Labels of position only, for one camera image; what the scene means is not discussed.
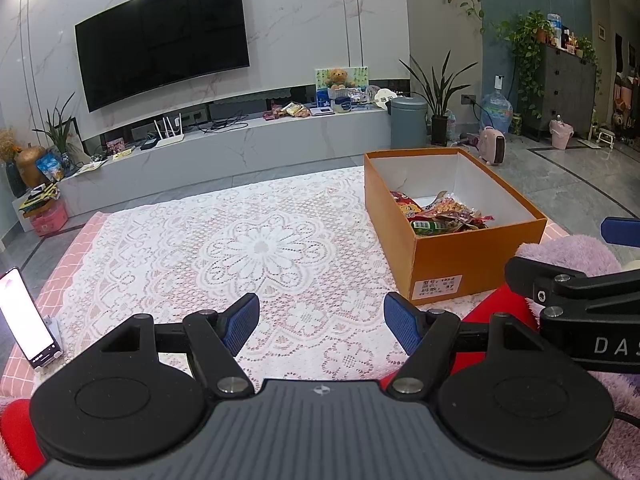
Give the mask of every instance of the phone stand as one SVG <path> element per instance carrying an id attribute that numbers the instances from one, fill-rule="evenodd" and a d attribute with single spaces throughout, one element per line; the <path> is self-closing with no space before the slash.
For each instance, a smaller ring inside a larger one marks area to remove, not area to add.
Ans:
<path id="1" fill-rule="evenodd" d="M 60 337 L 60 328 L 58 327 L 57 320 L 51 316 L 43 316 L 42 320 L 44 321 L 44 324 L 47 325 L 47 328 L 49 329 L 49 332 L 51 332 L 53 339 L 55 339 L 56 343 L 58 343 L 58 346 L 60 347 L 60 352 L 56 352 L 55 354 L 53 354 L 53 357 L 48 361 L 46 361 L 42 366 L 37 366 L 35 368 L 36 372 L 39 372 L 40 370 L 42 370 L 50 362 L 55 361 L 57 358 L 59 358 L 63 354 L 63 351 L 64 351 L 64 349 L 62 348 L 62 338 Z"/>

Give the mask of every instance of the storage box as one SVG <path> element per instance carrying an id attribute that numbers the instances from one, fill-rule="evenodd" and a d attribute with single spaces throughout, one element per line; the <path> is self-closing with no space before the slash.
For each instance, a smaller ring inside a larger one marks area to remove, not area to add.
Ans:
<path id="1" fill-rule="evenodd" d="M 539 243 L 545 230 L 546 217 L 531 202 L 459 148 L 366 153 L 364 188 L 398 291 L 413 304 L 498 287 L 520 244 Z M 415 235 L 390 192 L 401 191 L 426 206 L 442 190 L 495 220 L 487 229 Z"/>
<path id="2" fill-rule="evenodd" d="M 62 229 L 67 219 L 65 204 L 62 200 L 55 200 L 44 213 L 31 218 L 31 225 L 38 236 L 46 236 Z"/>

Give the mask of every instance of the pink basket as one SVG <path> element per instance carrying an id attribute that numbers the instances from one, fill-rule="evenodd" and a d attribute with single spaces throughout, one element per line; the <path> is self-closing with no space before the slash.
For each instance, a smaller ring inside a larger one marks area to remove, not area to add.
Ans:
<path id="1" fill-rule="evenodd" d="M 558 150 L 564 150 L 574 134 L 574 127 L 553 120 L 549 123 L 549 131 L 551 132 L 551 145 Z"/>
<path id="2" fill-rule="evenodd" d="M 64 203 L 62 200 L 56 200 L 56 203 L 44 213 L 34 216 L 31 225 L 38 236 L 46 236 L 59 231 L 67 220 Z"/>

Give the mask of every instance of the wall-mounted tv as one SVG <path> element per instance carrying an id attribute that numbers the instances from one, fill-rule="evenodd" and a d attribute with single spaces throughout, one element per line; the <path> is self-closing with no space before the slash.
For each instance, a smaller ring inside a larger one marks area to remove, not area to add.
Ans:
<path id="1" fill-rule="evenodd" d="M 242 0 L 130 0 L 76 25 L 89 111 L 249 66 Z"/>

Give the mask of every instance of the cabinet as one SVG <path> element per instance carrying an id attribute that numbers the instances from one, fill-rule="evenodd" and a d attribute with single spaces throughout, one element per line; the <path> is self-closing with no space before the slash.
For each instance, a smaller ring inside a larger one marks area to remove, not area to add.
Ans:
<path id="1" fill-rule="evenodd" d="M 542 113 L 540 119 L 524 114 L 524 131 L 537 136 L 549 131 L 549 121 L 560 115 L 574 127 L 576 135 L 586 137 L 591 127 L 591 113 L 596 92 L 596 66 L 564 50 L 545 45 L 536 81 L 545 89 L 533 104 Z"/>

